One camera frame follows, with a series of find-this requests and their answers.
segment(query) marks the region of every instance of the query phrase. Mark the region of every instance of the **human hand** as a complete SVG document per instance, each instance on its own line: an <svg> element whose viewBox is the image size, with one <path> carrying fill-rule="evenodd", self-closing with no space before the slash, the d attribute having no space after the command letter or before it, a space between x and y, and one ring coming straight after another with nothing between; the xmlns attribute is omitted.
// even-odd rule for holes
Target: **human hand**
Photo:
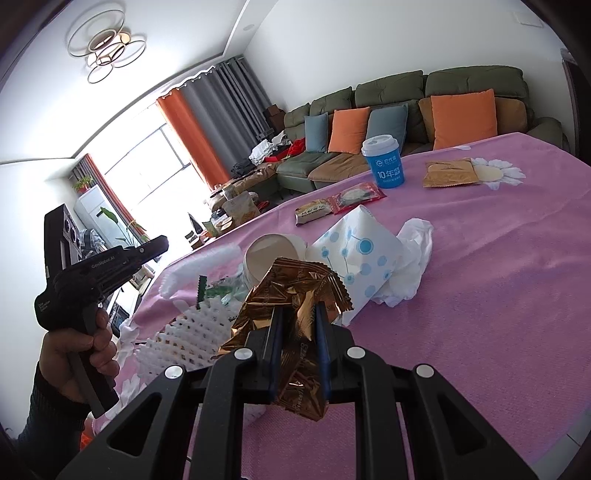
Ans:
<svg viewBox="0 0 591 480"><path fill-rule="evenodd" d="M67 353L84 352L94 346L95 351L90 356L90 364L99 373L109 377L115 377L119 373L119 364L113 360L117 347L111 342L113 334L108 323L107 312L99 309L96 313L97 329L93 336L66 328L47 332L43 337L39 370L43 378L64 397L87 403L72 373Z"/></svg>

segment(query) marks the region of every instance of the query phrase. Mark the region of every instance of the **gray curtain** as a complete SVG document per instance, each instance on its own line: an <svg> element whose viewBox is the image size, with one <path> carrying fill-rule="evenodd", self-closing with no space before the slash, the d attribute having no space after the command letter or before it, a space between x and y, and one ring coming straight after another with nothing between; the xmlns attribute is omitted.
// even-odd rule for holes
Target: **gray curtain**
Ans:
<svg viewBox="0 0 591 480"><path fill-rule="evenodd" d="M273 133L263 116L271 102L243 57L215 65L180 92L228 171Z"/></svg>

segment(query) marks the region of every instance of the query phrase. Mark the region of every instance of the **sleeve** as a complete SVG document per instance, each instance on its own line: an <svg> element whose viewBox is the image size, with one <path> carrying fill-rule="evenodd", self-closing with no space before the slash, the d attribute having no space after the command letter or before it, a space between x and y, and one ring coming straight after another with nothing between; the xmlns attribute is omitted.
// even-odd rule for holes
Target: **sleeve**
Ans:
<svg viewBox="0 0 591 480"><path fill-rule="evenodd" d="M53 480L79 452L89 412L52 387L37 364L27 424L15 442L19 457L43 480Z"/></svg>

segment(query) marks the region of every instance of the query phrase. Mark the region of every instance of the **bag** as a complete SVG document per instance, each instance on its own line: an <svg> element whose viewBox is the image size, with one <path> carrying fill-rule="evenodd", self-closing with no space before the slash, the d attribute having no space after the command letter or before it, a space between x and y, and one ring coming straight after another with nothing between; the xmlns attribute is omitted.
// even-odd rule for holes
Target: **bag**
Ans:
<svg viewBox="0 0 591 480"><path fill-rule="evenodd" d="M232 167L232 170L230 171L230 173L232 174L233 179L239 179L239 178L243 177L244 175L249 174L250 172L252 172L255 169L256 169L256 167L252 164L252 162L250 160L246 159L246 160L242 160L242 161L238 162L236 165L234 165Z"/></svg>

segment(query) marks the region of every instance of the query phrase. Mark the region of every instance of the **sofa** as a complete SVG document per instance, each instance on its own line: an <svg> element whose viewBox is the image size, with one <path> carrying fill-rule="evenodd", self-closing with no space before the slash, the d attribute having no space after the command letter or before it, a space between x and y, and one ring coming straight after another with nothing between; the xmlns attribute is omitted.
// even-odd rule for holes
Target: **sofa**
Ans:
<svg viewBox="0 0 591 480"><path fill-rule="evenodd" d="M522 131L569 151L569 143L560 122L552 117L535 117L523 72L508 66L459 67L428 75L417 70L363 83L355 90L348 87L286 113L285 133L292 141L304 138L304 117L328 112L330 136L335 110L363 107L373 110L406 103L407 137L401 155L430 151L433 149L433 127L428 127L429 120L427 118L426 124L421 113L424 101L421 104L419 102L432 95L461 95L488 89L493 89L497 98L517 99L525 105L522 126L515 131ZM369 166L360 154L303 152L286 159L277 167L277 180L285 189L308 193L366 170L369 170Z"/></svg>

